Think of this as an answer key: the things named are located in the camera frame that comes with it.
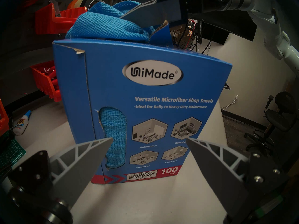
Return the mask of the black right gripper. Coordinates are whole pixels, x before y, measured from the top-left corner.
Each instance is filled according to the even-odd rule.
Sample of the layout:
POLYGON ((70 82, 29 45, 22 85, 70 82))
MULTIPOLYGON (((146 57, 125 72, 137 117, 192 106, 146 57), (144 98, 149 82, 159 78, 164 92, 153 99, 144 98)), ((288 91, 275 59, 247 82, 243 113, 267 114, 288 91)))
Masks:
POLYGON ((207 13, 220 9, 225 0, 152 0, 142 3, 120 18, 141 28, 176 22, 187 14, 207 13))

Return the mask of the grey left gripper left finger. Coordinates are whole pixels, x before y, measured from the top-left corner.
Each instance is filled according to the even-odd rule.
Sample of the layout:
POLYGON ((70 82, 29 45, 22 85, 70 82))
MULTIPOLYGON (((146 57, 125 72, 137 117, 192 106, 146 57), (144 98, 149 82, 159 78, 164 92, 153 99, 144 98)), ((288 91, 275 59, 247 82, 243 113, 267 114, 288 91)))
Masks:
POLYGON ((46 150, 32 155, 10 174, 13 186, 35 197, 62 199, 73 206, 95 175, 113 138, 70 146, 52 157, 46 150))

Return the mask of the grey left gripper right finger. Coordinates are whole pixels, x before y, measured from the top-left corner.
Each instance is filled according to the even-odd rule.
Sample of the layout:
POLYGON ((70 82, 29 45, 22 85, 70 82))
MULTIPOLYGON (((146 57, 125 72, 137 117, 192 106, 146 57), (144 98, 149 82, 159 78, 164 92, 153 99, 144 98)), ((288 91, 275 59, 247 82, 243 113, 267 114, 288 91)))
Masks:
POLYGON ((247 158, 223 145, 187 138, 204 178, 227 213, 249 213, 262 198, 288 181, 269 158, 251 152, 247 158))

